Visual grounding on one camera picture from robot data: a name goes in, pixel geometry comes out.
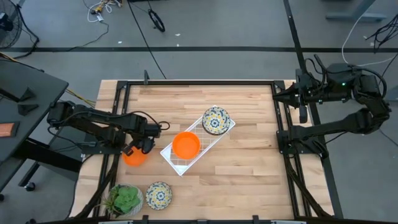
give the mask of plant pot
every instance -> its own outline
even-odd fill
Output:
[[[131,217],[131,216],[139,213],[139,211],[141,211],[142,206],[144,204],[144,195],[142,194],[141,190],[138,187],[129,185],[129,184],[118,184],[118,185],[114,186],[112,189],[116,188],[117,186],[119,186],[119,187],[134,187],[135,189],[137,189],[137,197],[139,198],[140,202],[135,207],[132,207],[130,212],[125,213],[125,214],[116,213],[115,211],[107,208],[108,212],[117,217],[124,217],[124,218]]]

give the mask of black table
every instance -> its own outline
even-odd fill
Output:
[[[36,162],[21,180],[20,186],[26,184],[37,170],[39,166],[37,162],[78,172],[81,161],[53,152],[49,145],[29,137],[49,112],[50,104],[60,99],[68,83],[34,68],[0,60],[0,86],[1,83],[11,83],[13,86],[16,85],[16,88],[28,86],[34,92],[35,97],[22,103],[37,104],[39,107],[27,115],[21,116],[18,113],[16,102],[7,98],[0,100],[0,123],[19,122],[14,137],[0,138],[0,191],[5,188],[26,159]]]

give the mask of blue and yellow patterned bowl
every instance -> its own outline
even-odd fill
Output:
[[[201,123],[203,129],[205,129],[207,133],[220,135],[228,131],[231,118],[226,110],[215,106],[206,110],[205,114],[203,114]]]
[[[147,204],[151,209],[162,210],[172,201],[172,189],[165,182],[154,182],[146,193]]]

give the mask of green succulent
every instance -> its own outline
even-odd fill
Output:
[[[104,204],[116,216],[127,214],[132,208],[139,205],[138,190],[135,187],[117,185],[109,192]]]

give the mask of potted plant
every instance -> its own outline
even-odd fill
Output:
[[[109,191],[104,205],[108,212],[115,217],[133,216],[141,210],[143,202],[142,192],[137,187],[118,184]]]

